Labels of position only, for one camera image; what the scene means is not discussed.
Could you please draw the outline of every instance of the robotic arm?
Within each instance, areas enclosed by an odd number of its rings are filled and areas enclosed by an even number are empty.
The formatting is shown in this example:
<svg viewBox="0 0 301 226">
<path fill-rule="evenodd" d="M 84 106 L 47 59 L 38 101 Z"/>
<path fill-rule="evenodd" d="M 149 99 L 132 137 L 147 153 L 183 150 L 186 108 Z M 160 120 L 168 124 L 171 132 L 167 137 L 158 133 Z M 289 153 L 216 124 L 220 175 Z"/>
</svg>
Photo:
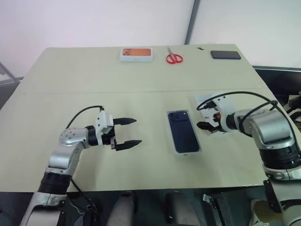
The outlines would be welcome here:
<svg viewBox="0 0 301 226">
<path fill-rule="evenodd" d="M 115 125 L 127 125 L 135 121 L 131 118 L 113 119 L 112 115 L 101 108 L 95 127 L 67 128 L 63 131 L 59 144 L 50 157 L 40 187 L 33 194 L 20 225 L 56 225 L 59 220 L 59 208 L 67 199 L 66 192 L 82 150 L 95 145 L 111 145 L 112 149 L 119 151 L 139 144 L 141 140 L 117 144 L 115 138 Z"/>
<path fill-rule="evenodd" d="M 286 117 L 279 111 L 259 109 L 242 119 L 250 110 L 235 111 L 227 98 L 213 99 L 201 110 L 215 108 L 212 129 L 206 123 L 198 123 L 201 129 L 212 132 L 239 131 L 251 136 L 256 143 L 268 180 L 264 187 L 269 205 L 275 212 L 282 212 L 285 226 L 301 225 L 301 160 L 293 131 Z"/>
</svg>

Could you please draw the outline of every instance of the phone screen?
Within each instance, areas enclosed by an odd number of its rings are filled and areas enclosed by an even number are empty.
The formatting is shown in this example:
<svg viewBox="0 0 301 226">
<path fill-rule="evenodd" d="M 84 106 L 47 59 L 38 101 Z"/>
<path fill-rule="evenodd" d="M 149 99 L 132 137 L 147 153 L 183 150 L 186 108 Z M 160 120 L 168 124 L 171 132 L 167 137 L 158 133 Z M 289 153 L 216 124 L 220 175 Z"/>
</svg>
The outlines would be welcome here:
<svg viewBox="0 0 301 226">
<path fill-rule="evenodd" d="M 241 57 L 237 51 L 212 50 L 211 55 L 212 55 L 213 59 L 233 59 L 233 60 L 241 59 Z"/>
<path fill-rule="evenodd" d="M 170 112 L 168 113 L 168 120 L 174 147 L 178 153 L 197 152 L 200 150 L 188 111 Z"/>
</svg>

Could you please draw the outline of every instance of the white wall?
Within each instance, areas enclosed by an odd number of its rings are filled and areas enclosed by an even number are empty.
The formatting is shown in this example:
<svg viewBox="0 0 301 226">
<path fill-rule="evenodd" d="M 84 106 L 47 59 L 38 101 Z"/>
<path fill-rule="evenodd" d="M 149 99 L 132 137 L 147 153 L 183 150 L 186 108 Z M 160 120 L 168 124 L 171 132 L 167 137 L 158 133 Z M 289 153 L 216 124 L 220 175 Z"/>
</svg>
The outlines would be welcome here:
<svg viewBox="0 0 301 226">
<path fill-rule="evenodd" d="M 47 47 L 181 45 L 193 0 L 0 0 L 0 62 L 25 76 Z"/>
<path fill-rule="evenodd" d="M 235 43 L 252 65 L 301 68 L 301 1 L 201 0 L 190 43 Z"/>
</svg>

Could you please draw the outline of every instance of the beige table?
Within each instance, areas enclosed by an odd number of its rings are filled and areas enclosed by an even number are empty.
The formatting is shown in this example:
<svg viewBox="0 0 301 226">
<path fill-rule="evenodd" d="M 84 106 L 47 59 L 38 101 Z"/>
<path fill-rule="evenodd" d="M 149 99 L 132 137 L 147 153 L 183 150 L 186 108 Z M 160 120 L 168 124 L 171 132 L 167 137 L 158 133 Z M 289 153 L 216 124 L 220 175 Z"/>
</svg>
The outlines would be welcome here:
<svg viewBox="0 0 301 226">
<path fill-rule="evenodd" d="M 147 63 L 121 63 L 120 48 L 46 49 L 0 111 L 0 191 L 36 191 L 59 134 L 90 105 L 137 119 L 116 127 L 117 140 L 143 141 L 120 152 L 84 150 L 74 180 L 85 191 L 261 185 L 265 175 L 253 140 L 239 133 L 210 137 L 198 129 L 194 96 L 248 90 L 274 97 L 242 54 L 241 60 L 210 56 L 212 49 L 238 50 L 235 45 L 197 47 L 172 47 L 184 56 L 178 65 L 165 62 L 166 47 L 154 47 L 154 61 Z M 232 97 L 237 109 L 263 103 Z M 189 110 L 203 153 L 173 154 L 166 111 L 181 109 Z M 91 125 L 96 115 L 83 113 L 73 126 Z"/>
</svg>

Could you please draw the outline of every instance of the scissor blade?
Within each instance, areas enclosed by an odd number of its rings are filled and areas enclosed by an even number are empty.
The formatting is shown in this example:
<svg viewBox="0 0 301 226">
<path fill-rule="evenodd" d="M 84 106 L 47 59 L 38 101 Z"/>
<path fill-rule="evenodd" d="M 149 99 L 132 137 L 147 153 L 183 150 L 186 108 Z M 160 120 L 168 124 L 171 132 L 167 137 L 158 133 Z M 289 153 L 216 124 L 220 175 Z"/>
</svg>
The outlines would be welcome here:
<svg viewBox="0 0 301 226">
<path fill-rule="evenodd" d="M 167 47 L 167 50 L 168 50 L 169 54 L 173 54 L 169 47 Z"/>
</svg>

